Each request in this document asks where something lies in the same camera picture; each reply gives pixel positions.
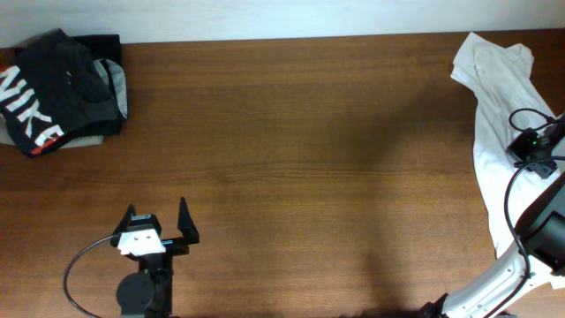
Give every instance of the cable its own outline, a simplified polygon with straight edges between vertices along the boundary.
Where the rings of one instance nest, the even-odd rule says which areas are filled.
[[[91,317],[91,318],[101,318],[98,315],[95,315],[89,311],[87,311],[85,308],[81,307],[79,304],[77,304],[76,301],[74,301],[74,299],[71,297],[71,294],[69,293],[69,288],[67,287],[67,279],[69,278],[69,273],[71,272],[72,266],[74,265],[74,263],[76,261],[79,260],[79,258],[84,255],[86,252],[90,251],[91,249],[97,247],[98,245],[100,245],[101,243],[112,239],[114,237],[117,237],[117,235],[110,235],[106,238],[101,238],[97,241],[95,241],[93,244],[87,246],[85,249],[83,249],[82,251],[80,251],[75,257],[72,258],[72,261],[69,263],[69,265],[67,266],[67,269],[64,271],[64,276],[63,276],[63,291],[64,291],[64,296],[67,297],[67,299],[71,302],[71,304],[73,306],[75,306],[75,308],[77,308],[79,311],[81,311],[83,314],[86,314],[87,316]]]
[[[543,124],[543,125],[541,125],[541,126],[539,126],[539,127],[536,127],[536,128],[526,128],[526,129],[522,129],[522,128],[516,127],[516,125],[514,125],[514,123],[512,122],[512,117],[513,117],[515,114],[519,113],[520,111],[531,111],[531,112],[535,112],[536,114],[538,114],[538,115],[540,115],[541,117],[545,118],[546,121],[547,121],[547,123],[545,123],[545,124]],[[530,108],[521,108],[521,109],[519,109],[519,110],[514,110],[514,111],[510,114],[510,117],[508,118],[508,123],[510,124],[510,126],[512,126],[512,128],[514,128],[514,129],[518,130],[519,132],[523,133],[523,132],[536,132],[536,131],[538,131],[538,130],[540,130],[540,129],[544,129],[544,128],[548,127],[549,125],[555,125],[555,124],[559,124],[559,123],[565,123],[565,119],[555,119],[555,118],[553,118],[553,117],[551,117],[551,116],[548,116],[548,115],[542,113],[542,112],[539,111],[539,110],[530,109]]]
[[[548,157],[545,157],[545,158],[534,159],[534,160],[526,163],[520,169],[518,169],[514,173],[514,175],[510,179],[510,181],[508,182],[508,186],[506,187],[506,193],[504,194],[504,218],[506,218],[506,224],[508,226],[508,229],[510,230],[510,234],[512,234],[512,238],[514,238],[514,241],[516,242],[516,245],[518,246],[518,250],[520,251],[520,254],[522,254],[522,256],[524,257],[524,261],[526,263],[526,268],[524,270],[524,275],[522,276],[522,280],[520,281],[520,284],[518,284],[518,286],[497,307],[495,307],[493,310],[491,310],[490,313],[488,313],[485,316],[485,318],[491,317],[499,309],[504,308],[506,306],[506,304],[508,304],[508,302],[511,301],[522,290],[522,288],[528,282],[528,279],[531,278],[531,264],[530,264],[530,259],[528,258],[528,252],[526,252],[526,249],[524,248],[524,245],[522,244],[520,237],[516,234],[516,229],[514,228],[514,226],[512,225],[512,221],[510,220],[510,212],[509,212],[510,191],[512,190],[512,185],[518,179],[518,176],[520,176],[522,171],[524,171],[526,168],[528,168],[529,165],[531,165],[533,163],[541,163],[541,162],[550,161],[550,160],[565,161],[565,156],[563,156],[563,155],[552,155],[552,156],[548,156]]]

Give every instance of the wooden table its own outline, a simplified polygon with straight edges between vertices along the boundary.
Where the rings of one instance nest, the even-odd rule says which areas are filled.
[[[565,31],[481,34],[532,49],[531,80],[565,110]],[[0,147],[2,317],[78,317],[64,268],[129,203],[201,243],[175,259],[182,317],[337,317],[419,308],[494,262],[472,165],[473,93],[449,77],[467,34],[124,46],[131,114],[102,146],[28,159]],[[72,295],[119,316],[136,263],[109,245]],[[563,317],[548,285],[510,309]]]

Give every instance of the white wall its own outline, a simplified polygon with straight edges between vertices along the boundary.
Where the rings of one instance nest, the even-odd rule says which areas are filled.
[[[0,47],[61,27],[173,42],[565,27],[565,0],[0,0]]]

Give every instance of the white garment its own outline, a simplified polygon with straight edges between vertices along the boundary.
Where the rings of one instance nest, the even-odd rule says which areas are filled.
[[[520,132],[510,127],[510,113],[527,107],[552,117],[554,114],[530,83],[533,56],[522,44],[504,49],[471,33],[457,52],[453,65],[451,78],[467,86],[478,99],[473,159],[478,186],[488,210],[496,257],[500,257],[513,240],[504,218],[503,202],[516,168],[505,150]],[[527,128],[543,125],[546,120],[523,111],[513,117],[513,122]],[[521,174],[508,204],[513,223],[558,175],[556,171],[543,180],[534,172]],[[565,277],[556,277],[551,284],[553,288],[565,287]]]

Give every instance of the brown tabletop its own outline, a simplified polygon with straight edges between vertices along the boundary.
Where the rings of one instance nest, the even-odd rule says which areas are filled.
[[[483,33],[535,56],[565,110],[565,31]],[[0,146],[2,317],[78,317],[64,268],[133,203],[201,243],[175,259],[182,317],[337,317],[419,308],[494,262],[472,165],[477,100],[449,77],[467,34],[124,45],[130,117],[101,146],[28,159]],[[70,290],[119,316],[137,265],[104,245]],[[510,311],[565,316],[543,286]]]

